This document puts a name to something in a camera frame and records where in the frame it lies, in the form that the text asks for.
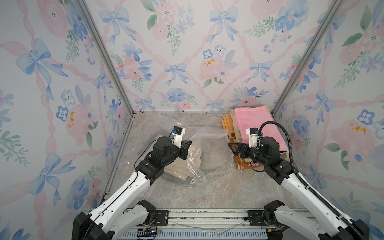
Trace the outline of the clear plastic vacuum bag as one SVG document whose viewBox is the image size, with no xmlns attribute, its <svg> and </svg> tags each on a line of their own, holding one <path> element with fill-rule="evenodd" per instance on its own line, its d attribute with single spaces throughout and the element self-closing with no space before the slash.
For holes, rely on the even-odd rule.
<svg viewBox="0 0 384 240">
<path fill-rule="evenodd" d="M 171 137 L 174 126 L 186 130 L 183 139 L 193 141 L 201 152 L 201 164 L 193 167 L 194 176 L 186 182 L 164 173 L 161 177 L 180 185 L 203 186 L 214 177 L 232 170 L 232 152 L 228 148 L 229 132 L 221 127 L 215 114 L 154 114 L 137 117 L 120 166 L 132 169 L 151 151 L 158 137 Z"/>
</svg>

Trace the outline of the pink fleece blanket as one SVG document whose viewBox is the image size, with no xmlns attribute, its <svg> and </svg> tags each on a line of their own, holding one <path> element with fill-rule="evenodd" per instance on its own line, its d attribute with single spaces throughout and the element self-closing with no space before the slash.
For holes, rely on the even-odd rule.
<svg viewBox="0 0 384 240">
<path fill-rule="evenodd" d="M 266 107 L 257 108 L 237 108 L 234 109 L 235 122 L 241 134 L 241 142 L 248 144 L 249 137 L 246 134 L 246 130 L 250 128 L 260 128 L 265 122 L 272 121 L 272 116 Z M 283 139 L 283 136 L 277 126 L 268 124 L 262 129 L 264 137 L 273 137 L 280 145 L 280 151 L 287 152 L 288 147 Z"/>
</svg>

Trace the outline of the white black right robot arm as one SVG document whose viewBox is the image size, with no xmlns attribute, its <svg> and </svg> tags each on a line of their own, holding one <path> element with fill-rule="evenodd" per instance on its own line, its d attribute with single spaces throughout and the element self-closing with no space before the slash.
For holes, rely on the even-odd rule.
<svg viewBox="0 0 384 240">
<path fill-rule="evenodd" d="M 280 186 L 291 192 L 315 221 L 295 213 L 283 202 L 275 200 L 264 207 L 260 217 L 250 221 L 264 221 L 267 225 L 289 227 L 311 240 L 367 240 L 370 228 L 361 219 L 353 220 L 326 200 L 296 171 L 294 164 L 281 158 L 280 145 L 272 137 L 262 137 L 257 143 L 229 143 L 234 156 L 250 159 L 264 166 L 265 172 Z"/>
</svg>

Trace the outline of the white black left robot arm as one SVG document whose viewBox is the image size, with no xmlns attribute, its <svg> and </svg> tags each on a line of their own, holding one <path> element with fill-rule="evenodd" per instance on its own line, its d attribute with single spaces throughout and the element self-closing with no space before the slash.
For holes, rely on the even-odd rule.
<svg viewBox="0 0 384 240">
<path fill-rule="evenodd" d="M 147 200 L 129 205 L 145 192 L 176 159 L 186 160 L 192 141 L 181 137 L 160 137 L 152 151 L 136 166 L 129 179 L 105 202 L 89 214 L 78 214 L 73 223 L 73 240 L 117 240 L 132 228 L 151 226 L 156 207 Z"/>
</svg>

